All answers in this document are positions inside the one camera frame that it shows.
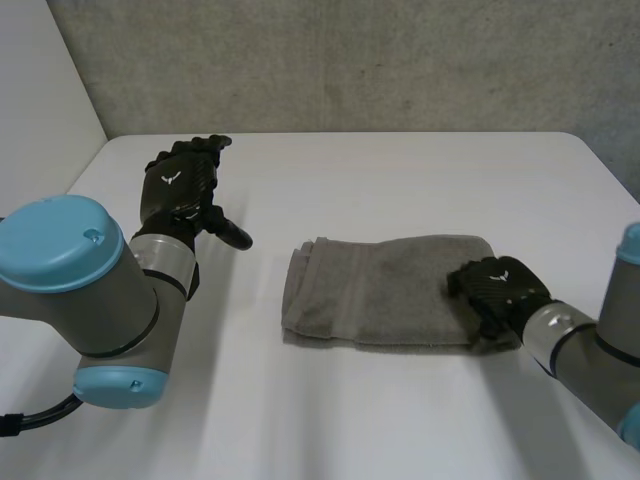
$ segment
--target light blue joint cap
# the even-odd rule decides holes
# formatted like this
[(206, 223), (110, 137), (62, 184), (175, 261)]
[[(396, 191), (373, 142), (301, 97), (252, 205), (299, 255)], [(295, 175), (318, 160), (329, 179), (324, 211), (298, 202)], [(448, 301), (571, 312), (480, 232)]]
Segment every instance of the light blue joint cap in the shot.
[(95, 200), (45, 198), (0, 222), (0, 279), (25, 292), (75, 290), (109, 272), (124, 243), (118, 224)]
[(79, 368), (73, 393), (80, 400), (103, 408), (146, 408), (162, 397), (169, 375), (142, 367)]
[(620, 260), (640, 265), (640, 223), (633, 223), (625, 229), (616, 255)]
[(625, 443), (640, 451), (640, 403), (636, 403), (627, 412), (618, 425), (617, 432)]

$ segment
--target gray towel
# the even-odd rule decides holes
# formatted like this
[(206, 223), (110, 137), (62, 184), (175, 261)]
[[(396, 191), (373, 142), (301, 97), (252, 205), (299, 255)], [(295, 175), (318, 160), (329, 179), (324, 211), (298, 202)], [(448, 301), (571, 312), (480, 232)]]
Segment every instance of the gray towel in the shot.
[(471, 236), (306, 242), (291, 257), (282, 326), (303, 337), (378, 347), (474, 353), (517, 348), (517, 337), (509, 333), (480, 339), (479, 317), (446, 294), (449, 272), (488, 256), (493, 256), (489, 244)]

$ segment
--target white wall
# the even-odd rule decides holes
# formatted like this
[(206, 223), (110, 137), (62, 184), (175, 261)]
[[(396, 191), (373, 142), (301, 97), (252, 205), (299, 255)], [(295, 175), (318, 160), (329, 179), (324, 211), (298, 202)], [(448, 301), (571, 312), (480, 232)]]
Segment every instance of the white wall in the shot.
[(66, 192), (105, 142), (45, 0), (0, 0), (0, 216)]

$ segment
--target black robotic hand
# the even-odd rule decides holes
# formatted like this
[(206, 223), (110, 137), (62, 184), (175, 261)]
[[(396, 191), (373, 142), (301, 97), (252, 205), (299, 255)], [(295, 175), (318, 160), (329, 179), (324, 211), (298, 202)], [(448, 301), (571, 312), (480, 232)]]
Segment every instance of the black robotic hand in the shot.
[(211, 135), (175, 142), (170, 152), (160, 152), (145, 169), (140, 204), (143, 230), (171, 228), (193, 238), (205, 230), (238, 250), (251, 248), (251, 237), (213, 205), (220, 152), (229, 145), (229, 137)]
[(529, 317), (552, 303), (547, 287), (519, 260), (488, 257), (469, 262), (447, 276), (449, 295), (464, 295), (482, 319), (480, 335), (494, 339), (506, 330), (522, 331)]

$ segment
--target gray wall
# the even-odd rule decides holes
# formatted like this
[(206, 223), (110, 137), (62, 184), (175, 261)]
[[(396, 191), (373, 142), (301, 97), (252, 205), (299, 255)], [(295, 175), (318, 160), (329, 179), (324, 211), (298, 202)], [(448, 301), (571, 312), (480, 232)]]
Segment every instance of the gray wall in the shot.
[(110, 137), (578, 135), (640, 197), (638, 0), (49, 0)]

